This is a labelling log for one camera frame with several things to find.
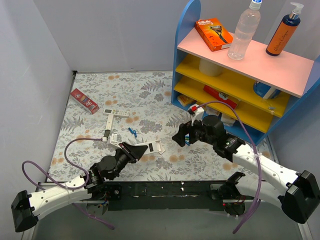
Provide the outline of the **white red remote control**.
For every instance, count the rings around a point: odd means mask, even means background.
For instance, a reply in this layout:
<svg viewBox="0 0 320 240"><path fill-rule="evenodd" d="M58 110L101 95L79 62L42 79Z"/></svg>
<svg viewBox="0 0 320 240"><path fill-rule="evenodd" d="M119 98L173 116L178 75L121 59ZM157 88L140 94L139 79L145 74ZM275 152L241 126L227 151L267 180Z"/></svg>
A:
<svg viewBox="0 0 320 240"><path fill-rule="evenodd" d="M143 143L135 144L135 146L147 146L147 150L144 152L143 155L155 154L159 153L162 155L165 152L164 147L160 140L148 141Z"/></svg>

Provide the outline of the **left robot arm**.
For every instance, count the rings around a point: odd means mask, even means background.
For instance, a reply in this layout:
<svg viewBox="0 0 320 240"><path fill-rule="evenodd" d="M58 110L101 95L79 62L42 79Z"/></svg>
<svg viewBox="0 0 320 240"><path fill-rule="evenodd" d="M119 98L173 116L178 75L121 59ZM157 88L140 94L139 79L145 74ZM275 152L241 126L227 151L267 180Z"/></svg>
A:
<svg viewBox="0 0 320 240"><path fill-rule="evenodd" d="M112 192L106 190L106 182L119 177L127 164L136 163L148 149L147 145L121 142L115 155L104 156L72 180L39 192L20 191L10 206L15 232L29 230L50 213L78 201L103 199Z"/></svg>

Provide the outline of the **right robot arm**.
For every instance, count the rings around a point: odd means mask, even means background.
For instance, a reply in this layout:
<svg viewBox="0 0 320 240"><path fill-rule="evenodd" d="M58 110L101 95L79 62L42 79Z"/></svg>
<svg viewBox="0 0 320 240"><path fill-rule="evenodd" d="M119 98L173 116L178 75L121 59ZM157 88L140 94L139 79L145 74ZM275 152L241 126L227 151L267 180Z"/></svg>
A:
<svg viewBox="0 0 320 240"><path fill-rule="evenodd" d="M258 154L242 139L227 133L217 116L208 115L203 120L180 124L172 140L180 147L184 147L186 142L193 144L197 141L211 145L220 157L258 176L254 181L244 173L234 173L219 189L232 199L241 195L255 197L279 207L299 224L306 223L320 204L320 188L311 172L288 169Z"/></svg>

